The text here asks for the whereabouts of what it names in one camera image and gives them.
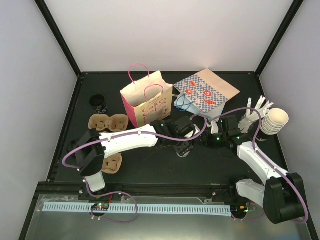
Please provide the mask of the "cream pink Cakes paper bag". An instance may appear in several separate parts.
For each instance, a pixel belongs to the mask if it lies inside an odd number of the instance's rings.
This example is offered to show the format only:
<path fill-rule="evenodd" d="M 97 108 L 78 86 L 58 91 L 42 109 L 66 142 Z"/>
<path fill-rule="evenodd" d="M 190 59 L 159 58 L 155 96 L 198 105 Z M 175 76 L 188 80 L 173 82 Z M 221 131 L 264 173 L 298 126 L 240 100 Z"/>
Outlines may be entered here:
<path fill-rule="evenodd" d="M 147 76 L 134 80 L 120 91 L 126 114 L 135 128 L 171 115 L 173 85 L 165 82 L 161 71 L 148 72 Z"/>

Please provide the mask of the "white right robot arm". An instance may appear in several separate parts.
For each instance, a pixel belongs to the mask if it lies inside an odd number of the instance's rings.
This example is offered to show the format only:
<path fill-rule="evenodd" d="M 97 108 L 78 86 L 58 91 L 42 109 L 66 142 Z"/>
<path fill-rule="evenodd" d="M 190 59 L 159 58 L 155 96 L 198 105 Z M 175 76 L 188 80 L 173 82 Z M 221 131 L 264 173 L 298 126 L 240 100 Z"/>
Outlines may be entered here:
<path fill-rule="evenodd" d="M 241 133 L 234 115 L 211 121 L 209 130 L 201 136 L 206 147 L 226 147 L 245 162 L 261 183 L 244 178 L 228 187 L 228 198 L 234 202 L 242 198 L 263 208 L 273 224 L 307 220 L 309 212 L 302 177 L 275 164 L 247 134 Z"/>

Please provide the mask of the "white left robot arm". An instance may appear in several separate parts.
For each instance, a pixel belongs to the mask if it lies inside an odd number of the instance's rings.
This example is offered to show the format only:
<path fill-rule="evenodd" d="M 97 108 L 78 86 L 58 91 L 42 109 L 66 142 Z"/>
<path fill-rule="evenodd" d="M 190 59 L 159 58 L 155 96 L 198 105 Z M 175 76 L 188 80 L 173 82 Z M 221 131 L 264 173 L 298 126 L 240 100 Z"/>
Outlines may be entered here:
<path fill-rule="evenodd" d="M 108 192 L 103 177 L 104 160 L 117 154 L 155 146 L 174 147 L 181 157 L 190 151 L 189 145 L 201 136 L 202 129 L 184 116 L 178 120 L 156 120 L 142 127 L 115 133 L 99 133 L 88 130 L 74 149 L 78 171 L 89 188 L 89 193 L 97 200 L 103 199 Z"/>

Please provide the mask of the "black open coffee cup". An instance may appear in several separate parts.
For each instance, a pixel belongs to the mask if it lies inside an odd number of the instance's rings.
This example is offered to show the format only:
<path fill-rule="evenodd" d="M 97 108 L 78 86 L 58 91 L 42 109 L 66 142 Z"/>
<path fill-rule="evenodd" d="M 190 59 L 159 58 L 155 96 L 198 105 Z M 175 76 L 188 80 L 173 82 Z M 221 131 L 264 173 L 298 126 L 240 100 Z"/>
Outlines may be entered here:
<path fill-rule="evenodd" d="M 89 99 L 89 104 L 98 114 L 106 114 L 108 111 L 106 99 L 102 94 L 93 95 Z"/>

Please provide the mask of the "light blue paper bag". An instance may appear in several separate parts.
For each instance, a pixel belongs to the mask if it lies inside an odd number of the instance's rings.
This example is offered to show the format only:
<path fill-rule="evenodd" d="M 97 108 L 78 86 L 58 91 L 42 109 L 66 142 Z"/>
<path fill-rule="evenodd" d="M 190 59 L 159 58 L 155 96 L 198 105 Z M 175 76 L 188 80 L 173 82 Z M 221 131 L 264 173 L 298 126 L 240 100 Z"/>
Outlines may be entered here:
<path fill-rule="evenodd" d="M 200 109 L 196 107 L 194 103 L 191 103 L 184 94 L 179 94 L 177 96 L 177 99 L 174 101 L 173 105 L 180 111 L 182 112 L 189 112 L 192 114 L 203 114 L 205 115 L 208 119 L 213 119 L 214 117 L 220 116 L 223 113 L 225 103 L 219 105 L 215 109 L 211 110 L 208 113 L 204 113 Z"/>

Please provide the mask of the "blue checkered bakery paper bag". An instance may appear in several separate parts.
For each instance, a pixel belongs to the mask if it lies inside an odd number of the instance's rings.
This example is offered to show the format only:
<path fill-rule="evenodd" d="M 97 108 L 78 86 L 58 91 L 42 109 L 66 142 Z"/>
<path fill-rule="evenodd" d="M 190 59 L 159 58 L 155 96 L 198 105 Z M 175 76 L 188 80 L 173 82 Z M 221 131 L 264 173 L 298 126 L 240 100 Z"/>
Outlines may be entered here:
<path fill-rule="evenodd" d="M 173 86 L 203 113 L 214 110 L 240 93 L 208 68 Z"/>

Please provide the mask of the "tall white paper cup stack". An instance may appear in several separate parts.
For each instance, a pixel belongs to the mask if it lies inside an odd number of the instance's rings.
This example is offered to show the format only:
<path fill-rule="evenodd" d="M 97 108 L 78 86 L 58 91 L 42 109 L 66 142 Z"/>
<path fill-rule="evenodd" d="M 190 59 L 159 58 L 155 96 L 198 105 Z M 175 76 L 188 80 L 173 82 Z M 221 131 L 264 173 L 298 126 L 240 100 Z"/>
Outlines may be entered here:
<path fill-rule="evenodd" d="M 262 120 L 261 130 L 268 136 L 279 133 L 289 122 L 289 115 L 280 108 L 272 108 Z"/>

